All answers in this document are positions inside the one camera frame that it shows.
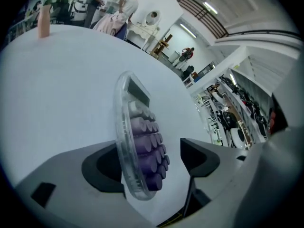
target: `ceiling light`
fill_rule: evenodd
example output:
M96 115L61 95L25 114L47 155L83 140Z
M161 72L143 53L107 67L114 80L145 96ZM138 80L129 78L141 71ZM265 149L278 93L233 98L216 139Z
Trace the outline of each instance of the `ceiling light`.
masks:
M236 86L236 85L237 85L237 83L236 83L236 81L235 81L235 79L234 79L234 77L233 77L233 75L232 75L232 74L230 74L230 78L231 78L231 80L232 80L233 84Z
M196 38L196 35L194 35L186 26L184 26L183 24L180 24L180 26L182 26L186 31L189 32L189 34L191 34L194 38Z
M218 12L217 12L213 7L211 7L210 4L208 4L207 2L204 2L204 4L205 4L208 8L210 8L215 14L218 14Z

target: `pink cloth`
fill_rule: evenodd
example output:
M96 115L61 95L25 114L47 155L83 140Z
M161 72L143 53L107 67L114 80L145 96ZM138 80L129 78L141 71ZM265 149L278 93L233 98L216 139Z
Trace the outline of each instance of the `pink cloth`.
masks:
M94 30L114 36L124 25L128 18L122 13L107 14L94 26Z

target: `railing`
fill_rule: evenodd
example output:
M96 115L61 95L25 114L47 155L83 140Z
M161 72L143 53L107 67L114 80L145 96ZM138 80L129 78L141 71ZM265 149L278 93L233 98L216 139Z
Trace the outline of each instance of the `railing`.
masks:
M247 34L271 34L271 35L281 35L281 36L289 36L299 40L303 40L300 34L285 31L285 30L277 30L277 29L259 29L259 30L247 30L236 33L231 33L228 36L238 36L238 35L247 35Z
M195 0L177 0L179 5L190 12L200 22L202 22L211 33L217 38L223 38L228 35L224 26L204 7Z

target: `man in black shirt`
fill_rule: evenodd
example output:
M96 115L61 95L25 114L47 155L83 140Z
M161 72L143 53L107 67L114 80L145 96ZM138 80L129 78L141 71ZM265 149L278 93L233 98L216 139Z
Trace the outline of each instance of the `man in black shirt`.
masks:
M92 19L95 13L98 13L98 6L103 6L104 1L102 0L92 0L90 4L87 6L86 10L86 18L85 18L85 27L90 28L90 25L92 23Z

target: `vase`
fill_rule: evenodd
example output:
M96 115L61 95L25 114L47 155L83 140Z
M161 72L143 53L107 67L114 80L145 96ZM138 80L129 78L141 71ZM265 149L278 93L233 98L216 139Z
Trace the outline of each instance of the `vase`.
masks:
M44 5L39 12L38 17L38 38L45 38L49 36L49 27L50 27L50 11L51 5Z

